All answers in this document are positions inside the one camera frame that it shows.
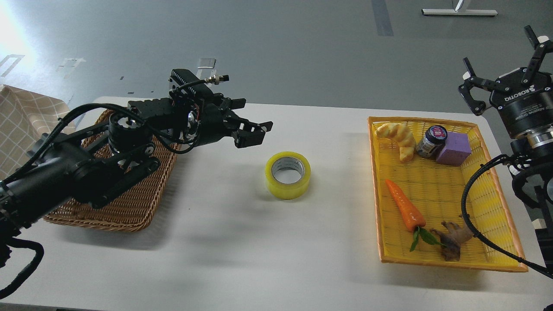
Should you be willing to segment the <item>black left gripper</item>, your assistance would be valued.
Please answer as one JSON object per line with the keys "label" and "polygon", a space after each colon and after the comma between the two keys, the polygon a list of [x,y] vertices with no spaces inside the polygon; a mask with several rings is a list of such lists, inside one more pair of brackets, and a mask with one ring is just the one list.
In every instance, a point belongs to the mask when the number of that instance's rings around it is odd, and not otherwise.
{"label": "black left gripper", "polygon": [[232,99],[223,95],[215,95],[209,100],[204,100],[192,147],[215,143],[225,136],[231,136],[237,148],[262,144],[265,134],[271,131],[274,123],[268,121],[259,124],[233,113],[235,109],[244,108],[245,104],[245,98]]}

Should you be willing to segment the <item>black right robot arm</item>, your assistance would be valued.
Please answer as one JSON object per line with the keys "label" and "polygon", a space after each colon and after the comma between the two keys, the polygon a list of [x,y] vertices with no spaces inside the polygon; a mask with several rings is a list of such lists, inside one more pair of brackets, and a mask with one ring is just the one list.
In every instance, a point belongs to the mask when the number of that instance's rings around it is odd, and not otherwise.
{"label": "black right robot arm", "polygon": [[472,185],[497,165],[514,168],[512,188],[515,196],[532,209],[539,209],[545,218],[547,239],[552,238],[552,74],[542,72],[545,56],[552,53],[552,41],[538,37],[530,25],[524,32],[533,48],[527,66],[519,67],[496,79],[478,77],[468,60],[458,92],[476,115],[495,108],[511,138],[512,155],[500,154],[481,165],[468,179],[461,197],[461,216],[477,238],[486,246],[551,278],[552,270],[530,262],[491,242],[470,221],[466,202]]}

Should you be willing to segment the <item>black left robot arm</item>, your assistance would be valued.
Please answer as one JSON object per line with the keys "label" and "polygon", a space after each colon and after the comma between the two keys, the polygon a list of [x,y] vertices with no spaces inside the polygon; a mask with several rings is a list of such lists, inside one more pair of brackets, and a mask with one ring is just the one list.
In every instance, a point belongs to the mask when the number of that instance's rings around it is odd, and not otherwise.
{"label": "black left robot arm", "polygon": [[115,104],[85,104],[59,119],[28,151],[29,160],[1,181],[1,266],[12,248],[35,252],[33,259],[1,289],[13,294],[36,271],[43,246],[19,239],[41,217],[70,199],[100,209],[161,167],[153,140],[173,154],[231,136],[237,148],[262,144],[273,123],[251,122],[235,110],[244,98],[213,93],[228,75],[196,77],[187,69],[173,69],[168,97]]}

